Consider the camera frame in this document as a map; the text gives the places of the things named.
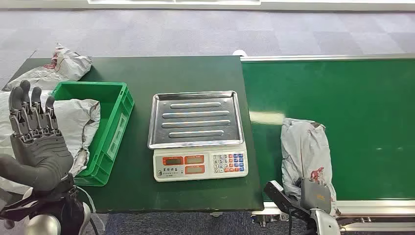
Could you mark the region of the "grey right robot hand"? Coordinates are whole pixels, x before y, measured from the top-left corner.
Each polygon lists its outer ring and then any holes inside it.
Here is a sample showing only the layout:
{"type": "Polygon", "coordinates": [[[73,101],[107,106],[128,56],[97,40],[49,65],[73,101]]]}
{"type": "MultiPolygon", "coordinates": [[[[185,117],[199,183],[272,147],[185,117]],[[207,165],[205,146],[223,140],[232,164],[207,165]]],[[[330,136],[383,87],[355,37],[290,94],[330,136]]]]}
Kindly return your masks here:
{"type": "Polygon", "coordinates": [[[300,184],[300,206],[306,210],[320,209],[328,214],[331,212],[331,194],[327,187],[302,179],[300,184]]]}

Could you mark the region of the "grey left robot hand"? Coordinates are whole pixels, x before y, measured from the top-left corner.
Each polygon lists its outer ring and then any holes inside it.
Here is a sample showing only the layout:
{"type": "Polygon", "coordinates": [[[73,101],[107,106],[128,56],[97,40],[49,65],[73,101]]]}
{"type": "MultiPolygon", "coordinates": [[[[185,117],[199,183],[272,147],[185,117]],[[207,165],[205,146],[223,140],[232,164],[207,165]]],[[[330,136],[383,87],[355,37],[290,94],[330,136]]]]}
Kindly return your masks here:
{"type": "Polygon", "coordinates": [[[9,95],[14,156],[0,155],[1,177],[38,191],[53,190],[68,174],[73,157],[58,127],[54,97],[41,102],[42,89],[27,80],[9,95]]]}

